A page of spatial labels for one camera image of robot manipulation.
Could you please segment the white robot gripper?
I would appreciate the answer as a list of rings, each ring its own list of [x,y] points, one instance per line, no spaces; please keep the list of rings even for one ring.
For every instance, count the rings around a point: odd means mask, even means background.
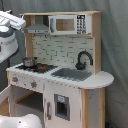
[[[26,21],[23,18],[16,17],[8,11],[0,11],[0,26],[12,27],[16,30],[24,28]]]

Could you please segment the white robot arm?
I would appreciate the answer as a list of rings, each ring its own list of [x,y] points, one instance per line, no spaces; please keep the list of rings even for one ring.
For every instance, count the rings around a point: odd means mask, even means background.
[[[15,30],[24,28],[26,21],[11,11],[0,11],[0,63],[11,57],[18,49]],[[21,117],[0,115],[0,128],[42,128],[41,120],[34,114]]]

